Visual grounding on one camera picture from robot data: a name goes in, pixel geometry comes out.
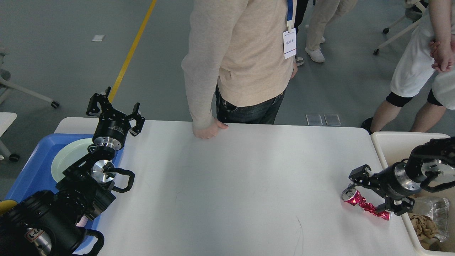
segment name badge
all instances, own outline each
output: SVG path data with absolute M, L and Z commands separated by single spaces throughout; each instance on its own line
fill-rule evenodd
M 283 32 L 284 58 L 287 59 L 297 54 L 297 39 L 296 31 L 293 28 L 291 31 Z

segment hand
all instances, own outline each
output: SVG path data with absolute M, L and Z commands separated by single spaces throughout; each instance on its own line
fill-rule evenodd
M 455 36 L 452 35 L 450 46 L 441 46 L 441 42 L 432 41 L 429 43 L 430 56 L 435 59 L 432 68 L 438 72 L 449 72 L 455 62 Z
M 213 119 L 215 119 L 215 121 L 208 128 L 205 129 L 193 128 L 194 136 L 196 136 L 197 138 L 211 138 L 218 135 L 218 128 L 227 129 L 229 127 L 227 124 L 218 121 L 218 119 L 216 118 Z
M 294 61 L 294 70 L 292 70 L 292 75 L 291 75 L 291 79 L 294 78 L 295 74 L 297 73 L 297 63 L 295 63 Z

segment white table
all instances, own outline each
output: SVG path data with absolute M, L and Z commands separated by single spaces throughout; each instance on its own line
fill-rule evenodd
M 16 117 L 17 117 L 16 113 L 0 112 L 0 137 L 3 135 L 3 133 L 6 132 L 6 130 L 13 123 Z M 11 152 L 8 150 L 8 148 L 3 144 L 1 140 L 0 154 L 4 154 L 5 157 L 9 157 L 11 155 Z
M 97 122 L 66 118 L 56 133 L 93 133 Z M 146 121 L 126 140 L 119 167 L 136 179 L 101 215 L 99 255 L 416 255 L 400 217 L 341 201 L 363 164 L 382 170 L 361 128 L 230 124 L 203 140 L 191 123 Z

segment blue tray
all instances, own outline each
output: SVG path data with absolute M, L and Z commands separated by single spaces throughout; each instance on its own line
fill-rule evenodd
M 91 134 L 50 134 L 41 139 L 41 141 L 33 150 L 29 160 L 20 172 L 10 191 L 5 197 L 16 202 L 21 202 L 27 197 L 33 195 L 39 190 L 51 190 L 54 193 L 58 192 L 55 188 L 56 181 L 52 178 L 51 165 L 57 153 L 70 144 L 79 139 L 92 138 Z M 116 156 L 112 160 L 115 166 L 118 166 L 123 149 L 116 152 Z M 96 229 L 98 226 L 98 216 L 94 221 L 88 221 L 85 228 Z M 86 247 L 93 238 L 89 236 L 78 249 Z

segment person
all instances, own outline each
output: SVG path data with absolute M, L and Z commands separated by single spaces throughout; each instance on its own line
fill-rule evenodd
M 182 61 L 193 133 L 211 138 L 225 123 L 273 124 L 297 72 L 284 58 L 289 1 L 195 0 Z M 291 1 L 295 13 L 296 1 Z M 216 95 L 217 118 L 211 102 Z
M 308 0 L 297 0 L 297 8 L 295 10 L 295 33 L 298 34 L 298 26 L 302 24 L 303 16 L 307 10 Z M 295 63 L 297 66 L 305 64 L 305 60 L 302 57 L 295 56 Z
M 431 129 L 447 108 L 455 109 L 454 54 L 455 0 L 430 0 L 428 11 L 422 16 L 395 69 L 390 85 L 392 92 L 361 127 L 370 134 L 380 131 L 397 117 L 436 70 L 438 74 L 427 102 L 417 112 L 410 131 L 427 132 Z
M 357 0 L 318 0 L 311 14 L 308 25 L 307 44 L 305 52 L 311 60 L 322 63 L 325 61 L 320 44 L 325 41 L 325 27 L 334 20 L 350 12 Z

